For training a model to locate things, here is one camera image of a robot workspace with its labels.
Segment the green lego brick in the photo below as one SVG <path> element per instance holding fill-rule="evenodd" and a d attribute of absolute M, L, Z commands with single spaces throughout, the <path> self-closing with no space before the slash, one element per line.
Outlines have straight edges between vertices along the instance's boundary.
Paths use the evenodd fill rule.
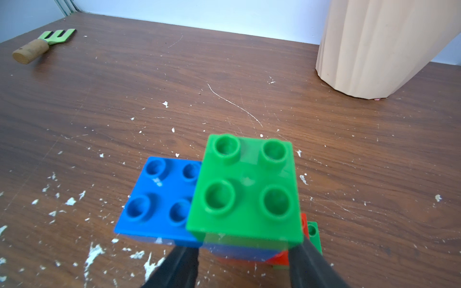
<path fill-rule="evenodd" d="M 310 240 L 310 242 L 315 246 L 315 248 L 323 254 L 321 238 L 318 230 L 317 222 L 307 221 L 306 214 L 301 215 L 302 219 L 302 229 L 305 236 Z M 266 261 L 267 264 L 270 264 L 274 269 L 288 270 L 289 269 L 289 258 L 288 250 L 280 252 L 275 255 L 273 258 Z"/>
<path fill-rule="evenodd" d="M 292 144 L 210 135 L 186 228 L 213 244 L 277 251 L 302 244 Z"/>

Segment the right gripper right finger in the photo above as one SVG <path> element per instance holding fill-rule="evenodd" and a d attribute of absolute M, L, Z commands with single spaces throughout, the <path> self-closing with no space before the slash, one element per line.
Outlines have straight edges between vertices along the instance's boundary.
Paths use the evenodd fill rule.
<path fill-rule="evenodd" d="M 292 288 L 350 288 L 315 246 L 304 236 L 302 244 L 289 249 Z"/>

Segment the small blue lego brick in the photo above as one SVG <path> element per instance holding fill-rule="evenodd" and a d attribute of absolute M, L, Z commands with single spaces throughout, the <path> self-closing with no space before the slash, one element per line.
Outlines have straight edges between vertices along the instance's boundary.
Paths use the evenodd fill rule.
<path fill-rule="evenodd" d="M 199 248 L 186 229 L 201 162 L 149 157 L 114 232 L 141 242 Z"/>

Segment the long blue lego brick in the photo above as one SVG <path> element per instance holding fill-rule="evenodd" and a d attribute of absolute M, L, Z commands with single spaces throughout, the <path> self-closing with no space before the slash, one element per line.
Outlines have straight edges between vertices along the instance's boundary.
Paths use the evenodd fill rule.
<path fill-rule="evenodd" d="M 280 253 L 278 250 L 212 243 L 203 243 L 202 248 L 208 250 L 211 254 L 217 256 L 218 258 L 256 262 L 265 262 Z"/>

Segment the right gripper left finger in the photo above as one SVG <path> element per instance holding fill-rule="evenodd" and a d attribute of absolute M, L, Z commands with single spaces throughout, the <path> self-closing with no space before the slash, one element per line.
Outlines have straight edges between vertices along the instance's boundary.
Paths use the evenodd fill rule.
<path fill-rule="evenodd" d="M 198 248 L 176 246 L 142 288 L 194 288 L 198 257 Z"/>

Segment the long red lego brick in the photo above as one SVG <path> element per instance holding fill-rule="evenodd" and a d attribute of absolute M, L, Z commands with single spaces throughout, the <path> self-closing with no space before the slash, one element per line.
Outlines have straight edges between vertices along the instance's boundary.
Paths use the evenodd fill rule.
<path fill-rule="evenodd" d="M 256 264 L 260 264 L 260 263 L 267 264 L 266 263 L 267 260 L 265 262 L 256 262 L 256 261 L 236 260 L 236 259 L 222 259 L 222 258 L 218 258 L 218 257 L 217 257 L 217 259 L 220 262 L 223 262 L 223 263 L 226 263 L 226 264 L 233 264 L 233 265 L 256 265 Z"/>

